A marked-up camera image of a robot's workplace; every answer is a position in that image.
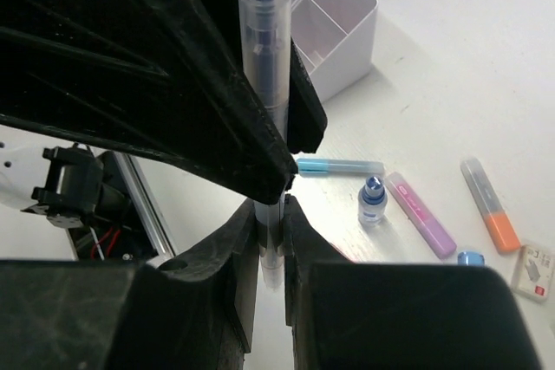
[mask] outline tabletop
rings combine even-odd
[[[401,172],[457,244],[480,250],[509,281],[516,255],[493,247],[459,164],[479,158],[521,239],[555,250],[555,0],[378,1],[374,67],[324,104],[329,126],[317,156],[380,160]],[[51,141],[4,127],[0,134]],[[217,229],[244,199],[171,166],[140,164],[179,250]],[[387,222],[363,231],[361,186],[360,178],[297,178],[292,193],[314,228],[353,260],[439,262],[392,198]],[[1,256],[73,257],[67,237],[43,218],[2,206],[0,215]],[[516,299],[541,360],[555,367],[548,325],[555,295],[546,305]],[[259,368],[293,368],[283,289],[271,291],[261,278],[245,362],[247,370]]]

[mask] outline purple marker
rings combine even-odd
[[[393,172],[385,178],[385,184],[435,255],[440,259],[451,256],[457,250],[457,244],[418,198],[405,178],[399,172]]]

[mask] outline orange marker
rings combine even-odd
[[[518,250],[521,245],[519,237],[495,195],[481,163],[476,158],[467,159],[460,164],[460,169],[497,250],[501,253]]]

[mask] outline white container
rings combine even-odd
[[[377,0],[291,1],[291,36],[324,102],[370,71]]]

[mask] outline cable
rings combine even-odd
[[[121,234],[121,230],[117,230],[114,234],[114,236],[112,237],[112,242],[110,242],[110,245],[108,246],[108,249],[106,250],[106,257],[110,256],[110,252],[112,251],[112,249],[115,246],[115,242],[117,241],[118,237]]]
[[[102,238],[100,240],[98,240],[98,238],[96,237],[95,229],[93,229],[91,227],[90,230],[93,233],[93,239],[95,240],[95,245],[90,250],[90,258],[93,259],[93,260],[95,259],[95,253],[96,253],[96,250],[98,249],[98,252],[101,255],[101,259],[104,260],[104,253],[102,252],[101,244],[108,237],[110,237],[110,234],[112,234],[112,231],[114,231],[114,227],[110,227],[110,230],[108,230],[107,233],[104,236],[102,236]]]

